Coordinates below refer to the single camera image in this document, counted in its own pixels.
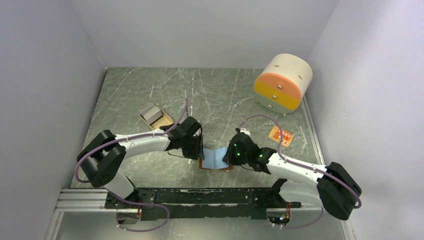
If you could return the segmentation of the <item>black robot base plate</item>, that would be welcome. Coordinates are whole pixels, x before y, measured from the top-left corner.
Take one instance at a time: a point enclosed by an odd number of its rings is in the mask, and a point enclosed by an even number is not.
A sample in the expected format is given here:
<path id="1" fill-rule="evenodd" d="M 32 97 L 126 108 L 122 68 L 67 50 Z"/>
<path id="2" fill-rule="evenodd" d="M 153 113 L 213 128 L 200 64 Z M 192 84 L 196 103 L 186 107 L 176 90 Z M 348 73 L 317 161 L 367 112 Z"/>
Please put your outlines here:
<path id="1" fill-rule="evenodd" d="M 139 188 L 137 202 L 124 203 L 108 193 L 104 207 L 119 213 L 140 213 L 141 221 L 201 218 L 267 220 L 284 214 L 287 207 L 300 208 L 300 202 L 286 202 L 276 187 L 238 188 Z"/>

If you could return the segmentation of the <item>brown leather card holder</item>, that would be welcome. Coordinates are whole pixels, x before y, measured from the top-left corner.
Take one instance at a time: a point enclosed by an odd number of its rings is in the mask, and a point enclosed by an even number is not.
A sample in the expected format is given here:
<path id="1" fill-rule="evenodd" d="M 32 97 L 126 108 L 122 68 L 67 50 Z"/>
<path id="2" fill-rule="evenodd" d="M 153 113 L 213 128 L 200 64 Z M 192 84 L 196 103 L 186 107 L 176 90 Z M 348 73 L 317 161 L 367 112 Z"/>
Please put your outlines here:
<path id="1" fill-rule="evenodd" d="M 199 160 L 199 168 L 203 170 L 218 170 L 218 171 L 229 171 L 233 169 L 233 166 L 229 163 L 224 162 L 224 157 L 228 151 L 227 147 L 221 147 L 217 149 L 203 148 L 203 153 Z"/>

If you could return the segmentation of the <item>round pastel drawer box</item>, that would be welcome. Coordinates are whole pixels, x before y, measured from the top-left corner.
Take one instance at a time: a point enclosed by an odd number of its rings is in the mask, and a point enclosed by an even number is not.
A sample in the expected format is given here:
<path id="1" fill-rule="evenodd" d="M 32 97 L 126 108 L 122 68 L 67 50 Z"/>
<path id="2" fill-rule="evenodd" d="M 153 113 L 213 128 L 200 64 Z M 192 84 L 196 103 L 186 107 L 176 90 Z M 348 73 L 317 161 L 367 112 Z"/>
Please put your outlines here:
<path id="1" fill-rule="evenodd" d="M 294 112 L 312 81 L 313 70 L 302 58 L 282 53 L 276 55 L 256 78 L 255 100 L 275 113 Z"/>

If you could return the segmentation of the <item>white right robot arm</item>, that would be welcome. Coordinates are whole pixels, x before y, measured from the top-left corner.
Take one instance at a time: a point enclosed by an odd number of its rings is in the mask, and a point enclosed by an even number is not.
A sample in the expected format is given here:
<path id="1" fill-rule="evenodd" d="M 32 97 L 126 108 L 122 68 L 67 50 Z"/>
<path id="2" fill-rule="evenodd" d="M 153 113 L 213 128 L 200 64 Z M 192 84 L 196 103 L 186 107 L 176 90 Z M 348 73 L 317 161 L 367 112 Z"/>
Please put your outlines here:
<path id="1" fill-rule="evenodd" d="M 288 157 L 273 148 L 259 147 L 244 132 L 232 137 L 223 160 L 233 166 L 249 165 L 255 172 L 286 179 L 287 183 L 270 193 L 270 202 L 275 207 L 287 202 L 320 206 L 343 221 L 359 208 L 362 189 L 337 162 L 312 164 Z"/>

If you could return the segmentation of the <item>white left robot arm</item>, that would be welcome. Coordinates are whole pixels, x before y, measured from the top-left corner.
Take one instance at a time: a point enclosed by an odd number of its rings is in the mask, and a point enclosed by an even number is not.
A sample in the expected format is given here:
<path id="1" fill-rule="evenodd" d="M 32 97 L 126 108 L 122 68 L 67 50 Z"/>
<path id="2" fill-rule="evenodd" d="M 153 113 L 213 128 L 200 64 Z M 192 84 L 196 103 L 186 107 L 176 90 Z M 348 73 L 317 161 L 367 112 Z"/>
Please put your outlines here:
<path id="1" fill-rule="evenodd" d="M 150 153 L 181 150 L 182 156 L 198 160 L 203 153 L 202 125 L 192 116 L 182 123 L 130 135 L 101 131 L 77 156 L 81 169 L 94 188 L 104 188 L 126 208 L 139 202 L 139 191 L 119 173 L 124 160 Z"/>

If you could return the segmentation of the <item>orange patterned card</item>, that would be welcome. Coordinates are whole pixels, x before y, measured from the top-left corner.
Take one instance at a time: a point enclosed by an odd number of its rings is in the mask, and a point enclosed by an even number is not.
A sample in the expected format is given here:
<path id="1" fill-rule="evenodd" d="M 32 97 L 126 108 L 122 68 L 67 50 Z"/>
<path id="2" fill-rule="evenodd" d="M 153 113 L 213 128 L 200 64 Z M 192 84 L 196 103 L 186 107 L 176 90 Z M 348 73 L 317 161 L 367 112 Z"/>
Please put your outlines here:
<path id="1" fill-rule="evenodd" d="M 281 145 L 285 148 L 288 148 L 294 139 L 294 134 L 285 129 L 282 129 L 282 131 L 280 131 L 279 127 L 277 125 L 274 125 L 271 131 L 269 132 L 268 137 L 277 143 L 279 143 L 282 138 Z"/>

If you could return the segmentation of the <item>stack of grey cards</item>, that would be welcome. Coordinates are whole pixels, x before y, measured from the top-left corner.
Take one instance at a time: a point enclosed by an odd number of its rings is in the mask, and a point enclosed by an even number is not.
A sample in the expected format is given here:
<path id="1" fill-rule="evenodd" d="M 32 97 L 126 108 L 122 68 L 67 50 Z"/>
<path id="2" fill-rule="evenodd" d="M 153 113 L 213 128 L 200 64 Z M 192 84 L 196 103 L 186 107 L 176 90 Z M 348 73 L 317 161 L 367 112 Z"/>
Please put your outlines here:
<path id="1" fill-rule="evenodd" d="M 152 125 L 163 117 L 163 112 L 158 105 L 150 102 L 139 110 L 139 115 L 148 124 Z"/>

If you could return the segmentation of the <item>beige plastic tray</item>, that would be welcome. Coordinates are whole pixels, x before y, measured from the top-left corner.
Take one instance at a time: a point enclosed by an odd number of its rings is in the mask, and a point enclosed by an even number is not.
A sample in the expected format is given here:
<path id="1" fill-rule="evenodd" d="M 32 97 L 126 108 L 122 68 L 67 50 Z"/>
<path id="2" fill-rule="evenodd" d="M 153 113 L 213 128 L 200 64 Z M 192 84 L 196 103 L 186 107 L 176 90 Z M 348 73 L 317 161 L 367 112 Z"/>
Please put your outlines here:
<path id="1" fill-rule="evenodd" d="M 153 102 L 141 107 L 138 114 L 152 130 L 174 124 L 173 119 Z"/>

